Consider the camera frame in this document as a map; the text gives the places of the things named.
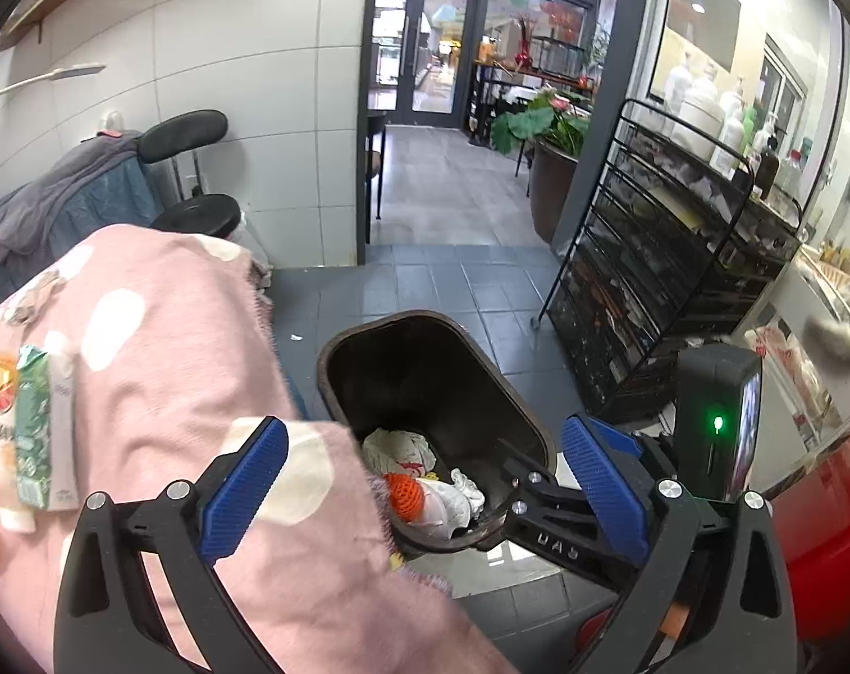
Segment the black bottle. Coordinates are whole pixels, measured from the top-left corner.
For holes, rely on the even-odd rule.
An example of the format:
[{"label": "black bottle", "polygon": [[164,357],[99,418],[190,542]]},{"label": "black bottle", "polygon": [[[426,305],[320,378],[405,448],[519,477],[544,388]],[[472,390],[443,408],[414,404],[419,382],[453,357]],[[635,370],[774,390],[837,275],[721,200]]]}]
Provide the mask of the black bottle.
[{"label": "black bottle", "polygon": [[775,152],[777,152],[777,139],[770,136],[768,137],[768,146],[762,152],[759,169],[756,171],[756,186],[762,190],[763,200],[768,199],[768,193],[771,192],[771,186],[774,185],[777,170],[781,166],[781,161],[777,159]]}]

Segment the doorway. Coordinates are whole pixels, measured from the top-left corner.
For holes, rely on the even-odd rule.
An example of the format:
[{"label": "doorway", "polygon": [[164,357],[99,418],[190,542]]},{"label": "doorway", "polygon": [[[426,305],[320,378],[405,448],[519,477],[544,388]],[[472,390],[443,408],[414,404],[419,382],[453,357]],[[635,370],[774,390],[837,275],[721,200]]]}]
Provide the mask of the doorway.
[{"label": "doorway", "polygon": [[388,124],[456,127],[476,0],[374,0],[369,110]]}]

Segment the gray cloth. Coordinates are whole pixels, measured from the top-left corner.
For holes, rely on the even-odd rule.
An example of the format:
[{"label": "gray cloth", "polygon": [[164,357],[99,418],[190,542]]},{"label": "gray cloth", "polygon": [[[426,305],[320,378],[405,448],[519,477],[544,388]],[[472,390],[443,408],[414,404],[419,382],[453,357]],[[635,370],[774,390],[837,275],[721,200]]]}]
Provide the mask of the gray cloth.
[{"label": "gray cloth", "polygon": [[136,155],[140,132],[101,135],[71,149],[51,170],[0,200],[0,264],[10,254],[28,256],[46,244],[51,225],[69,197],[95,177]]}]

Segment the polka dot blanket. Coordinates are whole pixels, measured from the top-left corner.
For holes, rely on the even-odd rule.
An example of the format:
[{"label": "polka dot blanket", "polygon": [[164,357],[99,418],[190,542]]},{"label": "polka dot blanket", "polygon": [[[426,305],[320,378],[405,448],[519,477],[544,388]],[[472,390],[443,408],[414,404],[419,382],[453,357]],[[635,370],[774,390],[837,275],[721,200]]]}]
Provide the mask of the polka dot blanket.
[{"label": "polka dot blanket", "polygon": [[[512,672],[445,592],[393,570],[382,517],[350,433],[303,423],[272,351],[248,252],[224,240],[115,225],[55,268],[67,279],[26,342],[76,348],[76,474],[81,499],[156,497],[195,479],[271,414],[289,456],[242,544],[217,562],[248,624],[287,672]],[[0,349],[20,330],[0,306]],[[52,668],[60,571],[76,512],[37,512],[31,535],[0,526],[0,613]],[[202,663],[157,558],[157,600],[182,656]]]}]

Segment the metal screw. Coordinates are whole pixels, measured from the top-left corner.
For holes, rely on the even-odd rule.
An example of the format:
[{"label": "metal screw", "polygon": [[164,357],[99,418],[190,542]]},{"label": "metal screw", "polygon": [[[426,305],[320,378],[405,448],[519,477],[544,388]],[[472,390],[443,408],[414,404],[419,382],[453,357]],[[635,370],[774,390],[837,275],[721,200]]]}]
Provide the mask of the metal screw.
[{"label": "metal screw", "polygon": [[170,499],[184,499],[188,496],[189,491],[188,481],[173,481],[166,487],[166,496]]},{"label": "metal screw", "polygon": [[88,497],[85,506],[89,509],[100,509],[107,502],[107,495],[103,491],[96,491]]},{"label": "metal screw", "polygon": [[765,500],[762,498],[762,495],[756,491],[747,491],[747,493],[743,495],[743,501],[747,502],[747,506],[751,509],[761,509],[765,506]]},{"label": "metal screw", "polygon": [[684,491],[684,487],[681,486],[677,481],[672,481],[671,479],[663,479],[659,482],[659,493],[663,497],[668,497],[669,499],[677,499],[681,496],[681,493]]}]

